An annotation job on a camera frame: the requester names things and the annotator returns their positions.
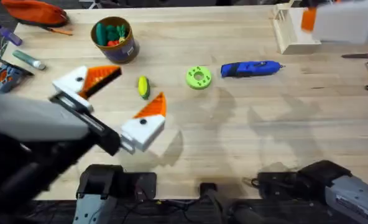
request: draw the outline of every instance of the green ring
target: green ring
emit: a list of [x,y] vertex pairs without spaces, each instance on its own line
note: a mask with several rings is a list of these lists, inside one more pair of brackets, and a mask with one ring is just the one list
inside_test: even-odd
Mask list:
[[[196,73],[201,73],[203,78],[201,80],[197,80],[195,78]],[[206,67],[194,66],[188,69],[186,73],[186,83],[193,89],[203,90],[211,83],[211,73]]]

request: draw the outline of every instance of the green toy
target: green toy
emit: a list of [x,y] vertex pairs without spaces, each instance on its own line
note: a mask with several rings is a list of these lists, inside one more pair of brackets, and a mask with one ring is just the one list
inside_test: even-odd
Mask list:
[[139,78],[139,94],[140,94],[140,96],[143,99],[148,100],[150,92],[151,92],[151,87],[149,85],[148,78],[145,77],[145,76],[140,76],[140,78]]
[[107,29],[107,32],[116,32],[114,25],[108,25],[106,29]]
[[119,36],[115,32],[108,32],[107,39],[108,40],[118,40]]
[[101,23],[97,23],[96,38],[98,45],[107,46],[107,30]]
[[119,37],[123,37],[123,38],[126,37],[126,27],[124,24],[121,26],[116,26],[116,31]]
[[193,89],[203,90],[211,83],[211,73],[206,67],[192,67],[186,73],[186,83]]

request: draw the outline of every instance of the colorful pencil holder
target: colorful pencil holder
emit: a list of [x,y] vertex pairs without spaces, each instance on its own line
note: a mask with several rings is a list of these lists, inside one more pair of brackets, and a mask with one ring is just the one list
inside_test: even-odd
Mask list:
[[[97,44],[96,26],[98,23],[102,23],[104,26],[121,26],[125,25],[127,36],[124,41],[116,46],[102,46]],[[114,63],[127,63],[134,59],[139,51],[138,46],[133,38],[133,31],[130,24],[120,17],[107,17],[98,21],[91,29],[91,40],[102,51],[102,53]]]

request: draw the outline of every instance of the marker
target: marker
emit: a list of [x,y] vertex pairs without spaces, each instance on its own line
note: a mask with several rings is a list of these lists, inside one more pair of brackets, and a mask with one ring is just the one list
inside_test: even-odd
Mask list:
[[12,42],[16,46],[20,46],[22,44],[21,38],[19,38],[17,35],[15,35],[9,29],[3,27],[2,25],[0,25],[0,34],[2,34],[3,37],[7,40],[10,40],[10,42]]
[[12,53],[16,58],[18,58],[19,60],[27,63],[28,65],[37,68],[39,70],[44,70],[46,68],[46,65],[44,65],[40,60],[37,60],[25,53],[23,53],[20,50],[15,50]]

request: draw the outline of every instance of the blue rotary tool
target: blue rotary tool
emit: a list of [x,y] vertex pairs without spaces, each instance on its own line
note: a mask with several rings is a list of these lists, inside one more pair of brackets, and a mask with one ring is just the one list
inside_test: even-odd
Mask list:
[[254,77],[260,75],[272,75],[284,65],[271,60],[261,62],[237,62],[221,66],[221,77]]

